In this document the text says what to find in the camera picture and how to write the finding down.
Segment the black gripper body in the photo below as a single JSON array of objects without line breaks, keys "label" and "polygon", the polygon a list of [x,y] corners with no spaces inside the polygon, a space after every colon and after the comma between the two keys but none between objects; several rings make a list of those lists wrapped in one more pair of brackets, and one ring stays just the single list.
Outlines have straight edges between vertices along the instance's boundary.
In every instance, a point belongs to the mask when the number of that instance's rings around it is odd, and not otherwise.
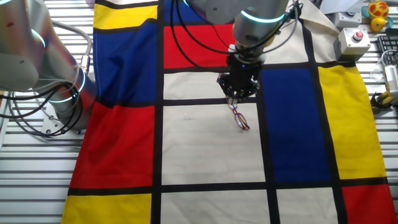
[{"label": "black gripper body", "polygon": [[226,63],[229,68],[229,82],[232,85],[247,85],[250,81],[256,82],[262,70],[261,62],[242,62],[235,54],[229,54]]}]

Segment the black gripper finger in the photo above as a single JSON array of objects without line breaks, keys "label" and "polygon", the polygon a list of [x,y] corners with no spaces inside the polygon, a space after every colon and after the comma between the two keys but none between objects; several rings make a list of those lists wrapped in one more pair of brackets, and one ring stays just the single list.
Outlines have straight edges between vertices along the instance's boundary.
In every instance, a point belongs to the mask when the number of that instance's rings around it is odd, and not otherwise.
[{"label": "black gripper finger", "polygon": [[240,103],[242,100],[245,100],[246,98],[257,94],[259,89],[259,82],[252,79],[240,83],[236,90],[236,102]]},{"label": "black gripper finger", "polygon": [[217,83],[219,84],[220,88],[222,89],[223,93],[226,97],[226,102],[230,108],[236,107],[236,100],[232,98],[229,94],[231,90],[229,89],[231,85],[227,81],[228,75],[227,74],[219,74],[217,78]]}]

